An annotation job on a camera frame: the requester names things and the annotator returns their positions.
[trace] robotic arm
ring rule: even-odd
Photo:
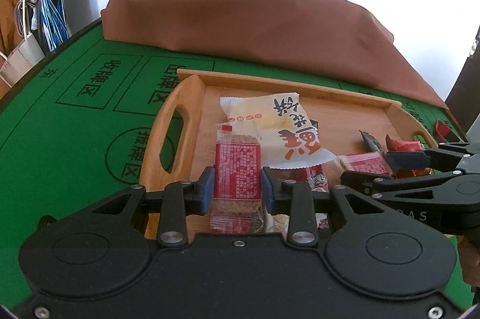
[[[19,262],[32,294],[11,317],[459,318],[442,293],[456,260],[442,233],[480,241],[480,155],[447,147],[418,155],[446,173],[347,172],[330,193],[262,169],[268,212],[290,215],[286,241],[203,233],[189,244],[186,217],[208,212],[213,168],[163,192],[132,185],[27,238]],[[149,213],[161,213],[155,240],[143,236]],[[331,236],[315,213],[328,214]]]

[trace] white cable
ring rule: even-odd
[[[26,1],[27,6],[30,9],[34,10],[38,0],[25,0],[25,1]],[[23,1],[20,0],[20,1],[17,2],[16,6],[15,6],[15,26],[17,27],[17,32],[20,36],[24,35],[23,21],[22,21],[23,11],[21,9],[22,5],[23,5]]]
[[[25,40],[27,40],[27,23],[26,23],[26,16],[25,16],[25,12],[26,12],[26,8],[27,8],[27,5],[26,5],[26,0],[22,0],[22,25],[23,25],[23,38]]]

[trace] red wrapper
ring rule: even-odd
[[[414,152],[414,151],[422,151],[425,149],[422,143],[419,141],[411,140],[396,140],[392,139],[389,135],[385,137],[385,143],[387,145],[388,151],[401,151],[401,152]],[[431,169],[423,169],[423,170],[400,170],[397,172],[398,178],[411,178],[411,177],[418,177],[421,175],[430,174]]]
[[[390,175],[392,170],[379,152],[367,152],[357,155],[340,155],[338,157],[345,170],[363,173]]]
[[[308,182],[312,190],[328,192],[328,180],[322,165],[296,169],[295,173],[295,179],[300,182]]]
[[[215,190],[210,227],[220,233],[255,233],[262,229],[260,144],[217,127]]]

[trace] snack bag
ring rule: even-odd
[[[392,169],[379,152],[357,155],[340,155],[338,161],[345,170],[363,173],[391,175]]]
[[[387,145],[388,151],[401,151],[401,152],[409,152],[409,151],[422,151],[425,149],[422,143],[419,141],[411,140],[397,140],[392,139],[388,134],[385,137],[385,143]],[[398,178],[411,178],[411,177],[419,177],[422,175],[432,174],[432,169],[427,168],[423,170],[399,170],[397,171]]]
[[[295,180],[308,182],[310,189],[315,192],[328,192],[328,180],[322,165],[305,167],[295,170]]]
[[[262,148],[262,166],[299,169],[334,158],[322,148],[318,130],[299,103],[297,93],[263,97],[220,98],[220,106],[234,134],[256,137]]]
[[[260,144],[249,135],[217,126],[215,190],[210,227],[220,233],[255,233],[263,227]]]

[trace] metal screw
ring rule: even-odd
[[[428,317],[430,319],[440,319],[443,316],[443,310],[440,307],[433,307],[428,311]]]
[[[167,231],[160,235],[160,239],[165,243],[179,243],[183,240],[183,234],[178,231]]]
[[[308,231],[298,231],[292,234],[292,239],[297,243],[311,243],[315,240],[315,235]]]
[[[49,319],[50,317],[50,311],[45,307],[37,307],[33,310],[33,313],[38,319]]]
[[[235,247],[245,247],[246,243],[243,240],[234,240],[233,245]]]

